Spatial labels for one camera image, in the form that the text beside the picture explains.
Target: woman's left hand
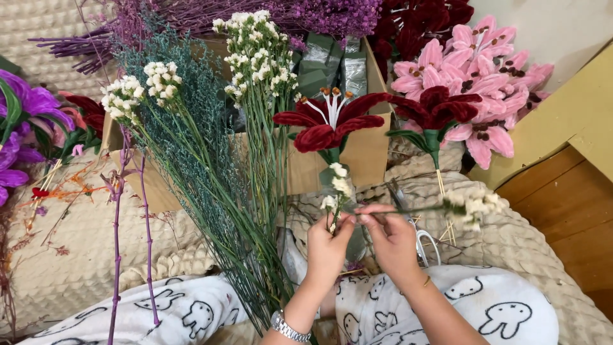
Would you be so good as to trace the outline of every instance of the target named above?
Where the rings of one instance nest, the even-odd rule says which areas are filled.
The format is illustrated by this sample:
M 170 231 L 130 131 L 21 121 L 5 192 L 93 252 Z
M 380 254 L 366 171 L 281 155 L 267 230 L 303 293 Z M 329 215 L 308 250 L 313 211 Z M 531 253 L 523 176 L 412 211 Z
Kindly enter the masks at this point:
M 328 292 L 345 264 L 347 244 L 353 234 L 356 217 L 341 212 L 335 229 L 335 236 L 328 232 L 333 215 L 323 216 L 308 230 L 308 268 L 303 284 L 311 289 Z

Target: white pajama pants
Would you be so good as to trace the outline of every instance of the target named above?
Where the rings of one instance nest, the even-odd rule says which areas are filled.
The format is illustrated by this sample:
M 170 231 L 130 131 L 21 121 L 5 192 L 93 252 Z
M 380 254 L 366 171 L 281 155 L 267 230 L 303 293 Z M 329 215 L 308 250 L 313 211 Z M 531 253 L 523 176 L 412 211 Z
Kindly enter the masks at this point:
M 491 345 L 556 345 L 558 323 L 547 298 L 503 269 L 435 266 L 432 282 Z M 160 323 L 153 324 L 147 285 L 121 294 L 115 344 L 202 344 L 219 327 L 247 319 L 222 276 L 181 276 L 153 283 Z M 105 345 L 112 300 L 102 301 L 21 342 L 21 345 Z M 347 277 L 336 298 L 341 343 L 426 345 L 427 337 L 406 299 L 385 274 Z

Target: metal watch band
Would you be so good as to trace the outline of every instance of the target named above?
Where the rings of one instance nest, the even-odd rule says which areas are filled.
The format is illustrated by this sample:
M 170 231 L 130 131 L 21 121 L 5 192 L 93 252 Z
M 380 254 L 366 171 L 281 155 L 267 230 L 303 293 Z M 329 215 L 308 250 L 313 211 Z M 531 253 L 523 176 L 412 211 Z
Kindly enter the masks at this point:
M 299 343 L 306 343 L 310 338 L 310 334 L 301 334 L 293 330 L 288 324 L 285 323 L 283 319 L 283 311 L 279 312 L 280 319 L 278 324 L 273 324 L 272 327 L 274 330 L 278 331 L 282 335 L 288 337 L 291 340 L 297 341 Z

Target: purple dried flower bundle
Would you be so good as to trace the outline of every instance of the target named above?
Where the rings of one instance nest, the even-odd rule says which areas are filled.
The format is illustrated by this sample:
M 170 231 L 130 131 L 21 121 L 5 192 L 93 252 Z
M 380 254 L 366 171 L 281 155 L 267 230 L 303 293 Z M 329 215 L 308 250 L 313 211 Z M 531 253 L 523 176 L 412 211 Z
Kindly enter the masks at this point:
M 292 46 L 303 47 L 300 39 L 309 31 L 335 36 L 362 37 L 373 33 L 379 19 L 382 0 L 116 0 L 115 19 L 81 36 L 62 38 L 31 38 L 44 42 L 38 47 L 51 46 L 55 57 L 85 57 L 74 68 L 89 74 L 108 63 L 113 56 L 112 40 L 138 47 L 146 24 L 143 9 L 155 12 L 164 24 L 180 34 L 212 34 L 213 20 L 228 20 L 234 12 L 268 10 L 281 31 L 294 37 Z

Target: wooden floor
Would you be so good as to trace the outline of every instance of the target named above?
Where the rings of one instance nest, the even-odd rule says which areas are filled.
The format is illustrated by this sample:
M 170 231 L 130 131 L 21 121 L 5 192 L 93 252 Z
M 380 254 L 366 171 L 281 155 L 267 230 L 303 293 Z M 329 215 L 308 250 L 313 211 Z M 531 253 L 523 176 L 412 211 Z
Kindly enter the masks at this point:
M 613 320 L 613 183 L 569 146 L 497 190 Z

